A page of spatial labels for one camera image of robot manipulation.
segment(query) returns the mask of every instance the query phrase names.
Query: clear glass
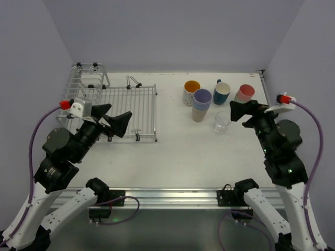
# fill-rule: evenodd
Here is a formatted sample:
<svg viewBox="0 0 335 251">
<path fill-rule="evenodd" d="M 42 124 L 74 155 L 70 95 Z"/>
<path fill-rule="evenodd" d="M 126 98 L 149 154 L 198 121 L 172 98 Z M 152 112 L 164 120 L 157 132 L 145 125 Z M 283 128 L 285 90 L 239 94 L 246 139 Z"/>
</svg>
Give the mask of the clear glass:
<svg viewBox="0 0 335 251">
<path fill-rule="evenodd" d="M 220 111 L 215 115 L 215 131 L 217 133 L 224 133 L 230 125 L 230 112 Z"/>
</svg>

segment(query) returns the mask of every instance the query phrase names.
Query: pink cup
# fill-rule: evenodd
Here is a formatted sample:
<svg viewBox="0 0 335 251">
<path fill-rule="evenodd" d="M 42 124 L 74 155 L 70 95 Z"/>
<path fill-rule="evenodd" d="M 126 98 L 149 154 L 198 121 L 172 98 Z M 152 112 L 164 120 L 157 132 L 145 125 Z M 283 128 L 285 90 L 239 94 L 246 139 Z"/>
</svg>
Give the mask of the pink cup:
<svg viewBox="0 0 335 251">
<path fill-rule="evenodd" d="M 235 101 L 248 102 L 255 94 L 255 89 L 251 85 L 241 85 L 239 91 L 236 93 Z"/>
</svg>

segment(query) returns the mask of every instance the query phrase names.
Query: tabletop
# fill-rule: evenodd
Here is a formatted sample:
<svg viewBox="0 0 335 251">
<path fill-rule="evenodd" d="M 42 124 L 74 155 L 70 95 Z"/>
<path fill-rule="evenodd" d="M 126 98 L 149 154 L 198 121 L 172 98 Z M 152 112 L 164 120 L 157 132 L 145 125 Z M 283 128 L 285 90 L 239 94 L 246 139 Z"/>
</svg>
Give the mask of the tabletop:
<svg viewBox="0 0 335 251">
<path fill-rule="evenodd" d="M 253 129 L 232 122 L 224 134 L 214 130 L 215 114 L 230 111 L 242 84 L 255 89 L 253 99 L 267 104 L 259 74 L 248 73 L 108 73 L 112 86 L 125 86 L 130 75 L 143 86 L 156 84 L 158 141 L 97 142 L 77 167 L 69 187 L 83 187 L 94 177 L 113 188 L 215 188 L 253 178 L 260 187 L 272 187 L 264 154 Z M 183 104 L 184 83 L 196 80 L 213 92 L 217 79 L 231 87 L 223 105 L 211 104 L 205 119 L 194 122 L 192 108 Z"/>
</svg>

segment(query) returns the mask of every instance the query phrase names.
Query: dish rack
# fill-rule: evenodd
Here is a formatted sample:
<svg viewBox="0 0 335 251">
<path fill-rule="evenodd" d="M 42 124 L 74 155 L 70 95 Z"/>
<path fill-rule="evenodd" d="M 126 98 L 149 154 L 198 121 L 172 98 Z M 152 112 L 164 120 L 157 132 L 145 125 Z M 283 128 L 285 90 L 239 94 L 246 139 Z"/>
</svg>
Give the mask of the dish rack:
<svg viewBox="0 0 335 251">
<path fill-rule="evenodd" d="M 130 85 L 131 81 L 135 83 L 135 86 Z M 107 113 L 111 117 L 131 111 L 132 117 L 125 136 L 122 139 L 115 137 L 113 141 L 121 142 L 124 139 L 130 139 L 133 142 L 135 139 L 139 142 L 154 139 L 157 142 L 156 95 L 156 84 L 142 86 L 135 78 L 127 76 L 127 86 L 112 87 L 102 64 L 76 63 L 71 67 L 64 100 L 86 98 L 92 102 L 92 105 L 111 104 L 112 107 Z M 80 118 L 63 110 L 57 116 L 57 120 L 73 134 L 83 123 Z M 99 141 L 111 141 L 111 138 L 102 135 Z"/>
</svg>

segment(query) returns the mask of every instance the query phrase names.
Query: dark blue mug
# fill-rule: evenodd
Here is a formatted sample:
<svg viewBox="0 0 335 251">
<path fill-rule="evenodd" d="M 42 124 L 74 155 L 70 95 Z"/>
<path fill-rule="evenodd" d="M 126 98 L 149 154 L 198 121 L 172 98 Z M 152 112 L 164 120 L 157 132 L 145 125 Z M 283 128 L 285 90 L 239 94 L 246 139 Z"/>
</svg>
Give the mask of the dark blue mug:
<svg viewBox="0 0 335 251">
<path fill-rule="evenodd" d="M 221 82 L 221 80 L 219 79 L 214 88 L 214 94 L 213 94 L 214 103 L 217 105 L 222 105 L 224 102 L 226 102 L 229 94 L 230 94 L 230 86 L 227 83 Z"/>
</svg>

